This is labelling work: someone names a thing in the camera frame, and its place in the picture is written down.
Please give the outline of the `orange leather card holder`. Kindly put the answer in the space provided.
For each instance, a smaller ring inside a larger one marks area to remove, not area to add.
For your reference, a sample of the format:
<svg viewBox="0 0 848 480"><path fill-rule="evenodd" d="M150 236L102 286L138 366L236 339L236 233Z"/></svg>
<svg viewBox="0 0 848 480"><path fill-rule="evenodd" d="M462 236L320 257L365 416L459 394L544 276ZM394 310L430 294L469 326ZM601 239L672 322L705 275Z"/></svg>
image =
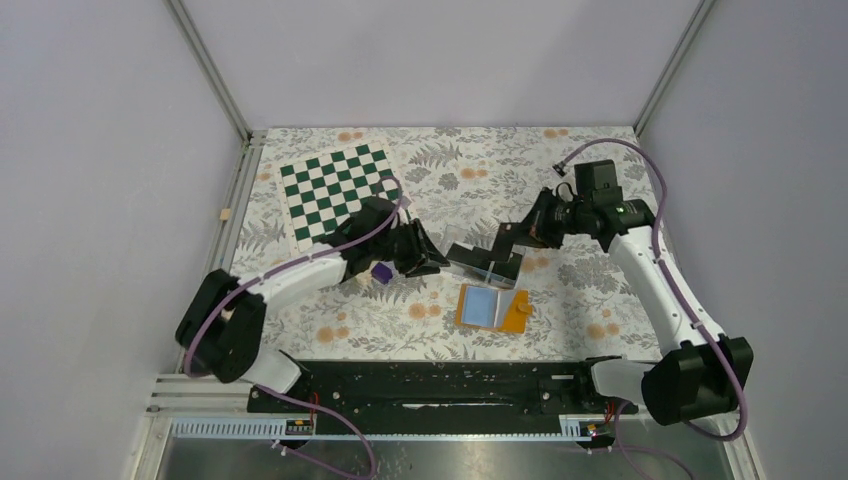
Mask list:
<svg viewBox="0 0 848 480"><path fill-rule="evenodd" d="M527 290L463 284L454 323L472 329L523 334L533 314Z"/></svg>

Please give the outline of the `single black credit card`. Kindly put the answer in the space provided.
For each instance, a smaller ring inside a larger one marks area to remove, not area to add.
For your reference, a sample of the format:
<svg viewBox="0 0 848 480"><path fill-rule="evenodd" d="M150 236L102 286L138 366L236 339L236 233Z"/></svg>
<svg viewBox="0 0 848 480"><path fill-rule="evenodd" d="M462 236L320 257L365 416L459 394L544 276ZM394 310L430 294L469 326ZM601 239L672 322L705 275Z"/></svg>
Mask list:
<svg viewBox="0 0 848 480"><path fill-rule="evenodd" d="M519 229L527 229L527 225L521 223L500 223L495 235L494 242L490 248L490 259L495 262L506 262L510 259L513 249L513 236Z"/></svg>

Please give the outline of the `clear plastic card box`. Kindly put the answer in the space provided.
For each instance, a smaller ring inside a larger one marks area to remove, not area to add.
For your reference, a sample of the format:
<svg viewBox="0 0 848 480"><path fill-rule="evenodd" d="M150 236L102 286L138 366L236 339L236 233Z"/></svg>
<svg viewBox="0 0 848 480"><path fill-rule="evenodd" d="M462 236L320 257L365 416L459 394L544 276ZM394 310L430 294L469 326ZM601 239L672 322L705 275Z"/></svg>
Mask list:
<svg viewBox="0 0 848 480"><path fill-rule="evenodd" d="M514 246L506 261L495 261L490 255L494 240L495 236L491 233L472 231L456 225L446 226L439 244L440 252L450 263L444 271L495 288L514 288L527 248Z"/></svg>

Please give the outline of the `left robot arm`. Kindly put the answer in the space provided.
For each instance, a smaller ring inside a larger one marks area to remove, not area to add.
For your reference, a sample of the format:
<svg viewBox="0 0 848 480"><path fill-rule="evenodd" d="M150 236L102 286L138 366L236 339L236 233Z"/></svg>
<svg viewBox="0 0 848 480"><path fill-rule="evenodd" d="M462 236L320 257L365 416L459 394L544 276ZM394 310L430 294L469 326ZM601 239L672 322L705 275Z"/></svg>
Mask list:
<svg viewBox="0 0 848 480"><path fill-rule="evenodd" d="M404 218L400 204L371 196L299 257L252 278L223 269L208 273L175 332L185 350L184 373L212 375L223 384L250 382L271 390L285 410L301 409L311 387L295 360L263 344L267 313L342 284L375 262L390 262L407 278L450 264L419 220Z"/></svg>

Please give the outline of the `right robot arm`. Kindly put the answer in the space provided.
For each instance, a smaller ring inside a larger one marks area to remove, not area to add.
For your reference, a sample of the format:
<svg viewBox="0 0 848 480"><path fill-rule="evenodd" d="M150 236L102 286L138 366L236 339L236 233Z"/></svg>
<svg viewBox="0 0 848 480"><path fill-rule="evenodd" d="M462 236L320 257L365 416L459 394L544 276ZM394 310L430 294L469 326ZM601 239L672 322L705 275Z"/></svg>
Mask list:
<svg viewBox="0 0 848 480"><path fill-rule="evenodd" d="M573 386L577 405L597 412L612 398L628 400L661 425L743 411L754 358L749 342L728 337L706 313L671 260L651 208L625 199L613 161L578 164L574 173L570 197L544 188L522 221L500 225L494 255L505 257L515 245L558 249L567 235L597 241L639 299L662 353L654 364L589 361L590 374Z"/></svg>

